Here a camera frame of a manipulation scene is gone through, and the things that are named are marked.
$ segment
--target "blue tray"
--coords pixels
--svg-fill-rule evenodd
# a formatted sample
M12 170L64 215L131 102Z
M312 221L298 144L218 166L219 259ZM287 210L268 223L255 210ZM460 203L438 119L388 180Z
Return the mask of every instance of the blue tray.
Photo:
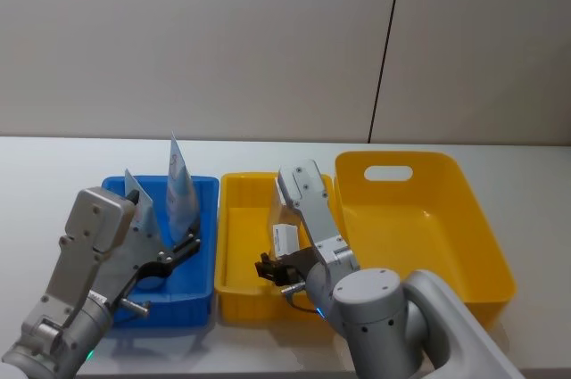
M135 176L140 185L153 198L161 236L172 246L166 211L166 176ZM151 291L135 288L129 299L151 302L147 319L134 319L130 312L119 309L115 324L119 327L191 327L206 325L211 313L211 298L216 259L219 181L214 177L192 177L200 203L200 250L179 265L165 283ZM107 177L101 186L111 192L125 195L124 177Z

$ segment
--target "gray robot arm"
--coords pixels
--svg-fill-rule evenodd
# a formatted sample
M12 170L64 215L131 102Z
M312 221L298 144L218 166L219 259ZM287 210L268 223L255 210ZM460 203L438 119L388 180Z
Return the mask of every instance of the gray robot arm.
M168 276L198 252L200 239L193 233L169 250L158 233L145 235L132 227L137 198L137 191L126 199L101 187L79 192L46 292L22 323L21 337L4 354L4 363L29 379L75 377L111 328L119 306L148 314L148 306L127 299L135 283Z
M430 379L523 379L441 278L421 270L401 283L392 270L360 269L331 217L314 161L281 169L278 183L316 252L300 283L283 292L307 292L347 340L361 379L410 378L422 351L434 365Z

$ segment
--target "yellow plastic bin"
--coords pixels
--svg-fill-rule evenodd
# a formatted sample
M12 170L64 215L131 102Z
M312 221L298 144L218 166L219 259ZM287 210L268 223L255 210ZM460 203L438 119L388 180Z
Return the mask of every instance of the yellow plastic bin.
M367 178L401 167L410 168L409 179ZM515 294L500 247L452 158L346 152L335 161L335 194L342 234L362 268L391 268L402 279L415 269L431 270L486 328Z
M240 173L226 174L221 180L214 288L222 318L229 323L319 318L289 306L279 288L256 273L254 263L270 249L268 217L276 177L275 173ZM333 183L327 176L323 180L331 209ZM303 227L299 238L300 248L310 245ZM312 308L305 292L296 294L294 303Z

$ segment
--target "white table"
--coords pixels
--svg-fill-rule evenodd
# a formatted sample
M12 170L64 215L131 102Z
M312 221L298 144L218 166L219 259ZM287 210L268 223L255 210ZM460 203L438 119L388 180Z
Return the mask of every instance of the white table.
M276 171L313 158L333 175L349 150L444 152L456 159L489 220L518 295L492 331L527 377L571 377L571 148L198 142L180 143L193 174ZM0 137L0 350L18 337L44 291L57 237L77 191L104 177L165 174L168 141ZM113 331L81 369L83 378L228 375L354 375L344 342L327 325L222 325L205 330Z

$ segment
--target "blue and white package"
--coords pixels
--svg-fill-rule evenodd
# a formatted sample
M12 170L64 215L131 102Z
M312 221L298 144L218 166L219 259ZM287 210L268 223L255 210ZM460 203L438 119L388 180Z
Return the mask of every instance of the blue and white package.
M135 216L131 221L133 227L138 227L140 235L152 235L152 238L161 239L161 230L159 222L154 213L153 199L143 189L143 187L135 180L135 178L125 169L125 194L132 190L138 190L139 201L135 209ZM141 290L154 290L164 283L164 278L158 276L150 276L144 278L137 283L137 288Z
M200 219L198 197L174 134L170 139L167 215L170 238L174 243L184 239L190 229L198 226Z

